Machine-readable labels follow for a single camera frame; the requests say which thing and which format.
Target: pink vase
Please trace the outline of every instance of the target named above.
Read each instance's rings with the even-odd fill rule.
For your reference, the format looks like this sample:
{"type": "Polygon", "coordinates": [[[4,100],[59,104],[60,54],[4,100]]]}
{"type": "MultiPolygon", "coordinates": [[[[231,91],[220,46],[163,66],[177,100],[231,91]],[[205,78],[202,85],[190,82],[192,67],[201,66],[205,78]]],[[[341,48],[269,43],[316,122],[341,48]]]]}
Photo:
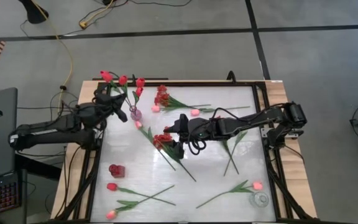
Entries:
{"type": "Polygon", "coordinates": [[[142,119],[142,112],[136,108],[136,106],[131,106],[129,108],[129,111],[131,112],[131,118],[134,121],[139,121],[142,119]]]}

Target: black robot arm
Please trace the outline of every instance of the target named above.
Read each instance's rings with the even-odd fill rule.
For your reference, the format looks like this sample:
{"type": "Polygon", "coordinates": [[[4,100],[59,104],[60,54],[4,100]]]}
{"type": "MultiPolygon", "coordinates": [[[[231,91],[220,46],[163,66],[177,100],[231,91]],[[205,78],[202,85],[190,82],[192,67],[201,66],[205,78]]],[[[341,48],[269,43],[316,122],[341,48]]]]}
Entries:
{"type": "Polygon", "coordinates": [[[180,119],[176,120],[172,127],[164,130],[166,133],[179,134],[179,142],[172,143],[179,155],[183,155],[183,143],[187,143],[190,150],[191,146],[197,149],[198,152],[191,150],[193,154],[197,155],[200,150],[205,149],[205,141],[228,140],[239,134],[240,131],[269,123],[278,123],[276,128],[267,132],[266,137],[269,146],[274,147],[282,142],[284,136],[290,131],[302,128],[307,123],[301,106],[294,102],[273,105],[259,113],[241,118],[215,118],[214,115],[210,119],[188,120],[186,115],[181,114],[180,119]]]}
{"type": "Polygon", "coordinates": [[[104,129],[108,116],[115,113],[122,122],[127,121],[126,114],[121,111],[126,95],[105,95],[102,93],[105,87],[94,92],[92,103],[70,108],[70,114],[59,115],[54,121],[20,125],[9,135],[9,144],[13,149],[21,151],[37,144],[75,142],[83,149],[95,150],[95,129],[104,129]]]}

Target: red toy block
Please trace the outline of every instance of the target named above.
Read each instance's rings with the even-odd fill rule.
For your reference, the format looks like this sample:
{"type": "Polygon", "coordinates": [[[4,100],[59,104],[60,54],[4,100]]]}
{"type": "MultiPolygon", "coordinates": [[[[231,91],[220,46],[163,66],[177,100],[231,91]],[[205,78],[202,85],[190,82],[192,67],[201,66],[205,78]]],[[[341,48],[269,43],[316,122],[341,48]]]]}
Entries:
{"type": "Polygon", "coordinates": [[[125,167],[117,166],[115,164],[109,167],[109,171],[114,178],[122,178],[125,177],[125,167]]]}

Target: black floor stripe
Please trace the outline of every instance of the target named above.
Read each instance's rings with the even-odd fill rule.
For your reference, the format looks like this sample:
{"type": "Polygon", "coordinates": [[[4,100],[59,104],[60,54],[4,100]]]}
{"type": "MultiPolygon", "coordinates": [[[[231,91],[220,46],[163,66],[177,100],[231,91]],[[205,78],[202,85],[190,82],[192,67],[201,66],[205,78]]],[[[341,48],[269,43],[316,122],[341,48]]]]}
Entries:
{"type": "Polygon", "coordinates": [[[263,72],[264,78],[266,80],[269,80],[270,74],[269,74],[269,70],[267,68],[267,62],[266,62],[266,58],[265,58],[264,48],[262,47],[262,42],[260,41],[260,36],[259,36],[258,27],[257,27],[256,20],[255,20],[254,10],[252,9],[252,4],[251,4],[250,0],[246,0],[246,4],[247,4],[249,20],[251,22],[252,34],[254,35],[254,40],[255,40],[255,45],[256,45],[256,50],[258,53],[260,66],[262,67],[262,72],[263,72]]]}
{"type": "MultiPolygon", "coordinates": [[[[73,34],[59,35],[62,40],[70,39],[97,39],[114,37],[151,37],[165,35],[195,35],[195,34],[241,34],[254,32],[291,32],[291,31],[319,31],[319,30],[352,30],[358,29],[358,25],[343,26],[311,26],[311,27],[266,27],[266,28],[233,28],[233,29],[198,29],[198,30],[168,30],[168,31],[145,31],[145,32],[122,32],[105,34],[73,34]]],[[[54,40],[54,35],[33,37],[0,37],[0,41],[29,41],[29,40],[54,40]]]]}
{"type": "MultiPolygon", "coordinates": [[[[107,34],[78,34],[78,35],[59,35],[59,39],[95,39],[113,37],[151,37],[165,35],[196,35],[196,34],[236,34],[252,32],[251,28],[243,29],[198,29],[198,30],[169,30],[169,31],[147,31],[147,32],[122,32],[107,34]]],[[[25,40],[55,40],[54,35],[40,37],[0,37],[3,41],[25,41],[25,40]]]]}
{"type": "Polygon", "coordinates": [[[358,29],[358,25],[342,26],[309,26],[309,27],[271,27],[259,28],[259,32],[290,32],[290,31],[318,31],[318,30],[349,30],[358,29]]]}

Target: yellow cable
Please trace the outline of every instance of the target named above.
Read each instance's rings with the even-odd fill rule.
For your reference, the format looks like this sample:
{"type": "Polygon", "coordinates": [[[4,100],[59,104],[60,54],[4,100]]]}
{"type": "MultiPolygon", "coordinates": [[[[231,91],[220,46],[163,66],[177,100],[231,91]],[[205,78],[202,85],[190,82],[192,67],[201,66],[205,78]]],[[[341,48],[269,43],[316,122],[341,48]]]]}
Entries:
{"type": "MultiPolygon", "coordinates": [[[[43,17],[49,22],[50,27],[53,29],[54,33],[55,33],[55,37],[56,40],[59,41],[64,48],[66,49],[68,56],[70,56],[70,72],[65,80],[65,82],[63,83],[63,86],[66,86],[66,84],[68,83],[68,81],[70,80],[71,76],[73,75],[73,67],[74,67],[74,60],[73,60],[73,56],[71,55],[70,50],[68,49],[68,47],[65,45],[65,43],[63,43],[62,40],[59,39],[59,36],[57,34],[56,28],[53,26],[52,22],[50,22],[50,20],[48,19],[48,17],[45,15],[45,13],[43,12],[43,10],[38,6],[37,2],[35,0],[31,0],[33,4],[35,4],[35,6],[37,7],[37,9],[41,12],[41,14],[43,15],[43,17]]],[[[59,94],[59,102],[58,102],[58,112],[60,111],[60,101],[62,100],[62,94],[63,94],[63,90],[60,90],[60,94],[59,94]]]]}
{"type": "Polygon", "coordinates": [[[113,2],[114,2],[114,0],[111,0],[110,4],[109,4],[108,6],[106,6],[106,8],[104,8],[102,11],[99,11],[99,12],[95,13],[95,14],[94,14],[93,16],[91,16],[87,21],[80,22],[80,27],[81,27],[82,29],[85,29],[85,28],[88,26],[88,22],[89,22],[90,20],[92,20],[95,16],[99,15],[100,13],[102,13],[102,12],[108,10],[109,7],[111,6],[111,4],[112,4],[113,2]]]}

